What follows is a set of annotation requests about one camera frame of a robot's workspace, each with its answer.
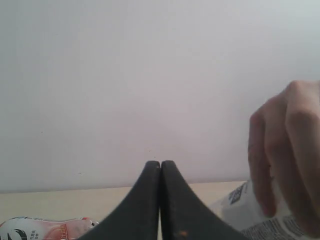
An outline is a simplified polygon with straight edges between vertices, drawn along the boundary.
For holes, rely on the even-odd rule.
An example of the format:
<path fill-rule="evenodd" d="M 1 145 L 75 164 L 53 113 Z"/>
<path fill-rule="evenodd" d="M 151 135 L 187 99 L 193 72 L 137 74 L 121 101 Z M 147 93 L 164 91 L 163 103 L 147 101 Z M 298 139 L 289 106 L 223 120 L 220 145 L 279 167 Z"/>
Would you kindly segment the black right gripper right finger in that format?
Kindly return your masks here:
<path fill-rule="evenodd" d="M 164 240 L 245 240 L 193 192 L 172 160 L 161 163 L 159 210 Z"/>

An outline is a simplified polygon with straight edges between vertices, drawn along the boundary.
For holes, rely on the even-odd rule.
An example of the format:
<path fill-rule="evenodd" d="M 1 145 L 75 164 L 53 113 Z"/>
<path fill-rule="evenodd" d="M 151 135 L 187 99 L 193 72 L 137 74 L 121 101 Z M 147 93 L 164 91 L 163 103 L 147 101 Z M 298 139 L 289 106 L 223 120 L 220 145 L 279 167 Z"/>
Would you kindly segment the person's open hand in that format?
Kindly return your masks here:
<path fill-rule="evenodd" d="M 300 228 L 320 236 L 320 83 L 294 80 L 249 120 L 248 164 L 263 213 L 276 214 L 272 181 Z"/>

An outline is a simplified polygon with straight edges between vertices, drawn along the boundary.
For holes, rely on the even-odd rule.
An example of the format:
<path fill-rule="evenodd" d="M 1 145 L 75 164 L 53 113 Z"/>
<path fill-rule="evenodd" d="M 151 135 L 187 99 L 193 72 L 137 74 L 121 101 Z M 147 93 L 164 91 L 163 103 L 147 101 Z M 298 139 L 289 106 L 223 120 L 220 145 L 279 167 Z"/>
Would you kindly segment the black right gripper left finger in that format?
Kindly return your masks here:
<path fill-rule="evenodd" d="M 156 240 L 160 163 L 148 161 L 122 202 L 81 240 Z"/>

